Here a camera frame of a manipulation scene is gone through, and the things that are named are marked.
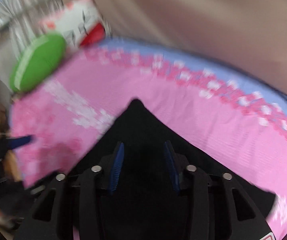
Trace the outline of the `pink floral bed sheet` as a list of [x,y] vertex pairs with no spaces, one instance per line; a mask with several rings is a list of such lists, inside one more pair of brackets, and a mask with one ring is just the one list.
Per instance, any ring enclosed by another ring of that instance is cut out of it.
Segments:
[[11,107],[11,134],[25,187],[68,172],[129,102],[250,183],[277,195],[268,218],[287,234],[287,97],[231,68],[116,38],[80,50]]

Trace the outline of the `silver wardrobe cover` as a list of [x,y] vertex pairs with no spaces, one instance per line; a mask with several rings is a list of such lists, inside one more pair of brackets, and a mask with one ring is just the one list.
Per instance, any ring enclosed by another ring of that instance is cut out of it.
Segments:
[[39,19],[62,7],[62,0],[0,0],[0,84],[7,94],[12,68],[42,33]]

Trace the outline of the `black pants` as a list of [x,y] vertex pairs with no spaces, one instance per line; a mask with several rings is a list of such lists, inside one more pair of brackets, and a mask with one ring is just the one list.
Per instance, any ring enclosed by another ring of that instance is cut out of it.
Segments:
[[266,220],[276,198],[273,193],[251,185],[165,126],[141,101],[133,100],[69,173],[75,175],[96,165],[118,142],[124,144],[123,164],[111,199],[110,239],[180,239],[178,198],[163,155],[166,141],[175,153],[206,173],[232,174]]

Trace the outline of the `green plush cushion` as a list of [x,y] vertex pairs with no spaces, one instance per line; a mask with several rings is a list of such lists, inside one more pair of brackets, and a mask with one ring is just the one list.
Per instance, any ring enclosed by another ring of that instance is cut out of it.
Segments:
[[29,92],[41,84],[61,63],[66,41],[59,33],[35,38],[14,66],[9,84],[15,93]]

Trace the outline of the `beige curtain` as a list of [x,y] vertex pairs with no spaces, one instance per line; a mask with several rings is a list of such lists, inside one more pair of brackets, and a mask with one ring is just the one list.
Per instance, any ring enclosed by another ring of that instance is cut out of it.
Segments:
[[287,94],[287,0],[94,2],[116,36],[217,59]]

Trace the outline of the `white cartoon face pillow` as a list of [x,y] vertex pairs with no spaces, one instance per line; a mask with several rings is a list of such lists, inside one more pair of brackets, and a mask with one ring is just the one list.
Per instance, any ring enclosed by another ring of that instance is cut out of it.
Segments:
[[72,0],[40,20],[39,25],[46,33],[62,34],[70,52],[106,37],[103,19],[93,0]]

